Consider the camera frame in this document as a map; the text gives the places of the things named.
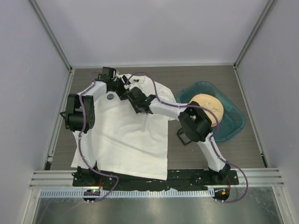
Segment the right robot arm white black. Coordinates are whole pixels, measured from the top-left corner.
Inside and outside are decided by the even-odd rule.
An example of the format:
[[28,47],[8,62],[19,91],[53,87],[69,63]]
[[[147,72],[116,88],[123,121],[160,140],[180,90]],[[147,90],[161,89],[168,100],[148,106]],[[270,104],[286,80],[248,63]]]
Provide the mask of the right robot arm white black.
[[222,184],[227,180],[231,166],[218,149],[205,108],[194,101],[180,104],[162,101],[155,95],[146,96],[138,87],[127,91],[127,97],[136,113],[163,115],[179,121],[187,138],[197,143],[205,156],[212,181]]

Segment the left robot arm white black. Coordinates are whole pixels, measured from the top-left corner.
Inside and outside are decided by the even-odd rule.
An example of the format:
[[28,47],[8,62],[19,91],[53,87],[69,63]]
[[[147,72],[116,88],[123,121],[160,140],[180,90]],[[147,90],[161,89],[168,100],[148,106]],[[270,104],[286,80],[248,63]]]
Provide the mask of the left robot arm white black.
[[119,177],[104,174],[98,170],[92,144],[92,128],[95,124],[94,103],[108,91],[123,95],[126,91],[125,82],[122,78],[111,78],[109,80],[95,80],[83,91],[77,94],[69,94],[66,109],[60,115],[65,121],[65,128],[69,129],[76,141],[78,152],[78,172],[83,174],[83,180],[89,186],[95,186],[100,175],[116,179]]

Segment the white t-shirt flower print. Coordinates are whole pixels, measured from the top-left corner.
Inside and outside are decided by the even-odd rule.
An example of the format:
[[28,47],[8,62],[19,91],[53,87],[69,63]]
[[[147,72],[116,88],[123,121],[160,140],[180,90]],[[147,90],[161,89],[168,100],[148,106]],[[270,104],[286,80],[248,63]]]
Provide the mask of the white t-shirt flower print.
[[136,113],[129,100],[107,93],[94,104],[92,144],[101,171],[166,180],[168,122],[171,118]]

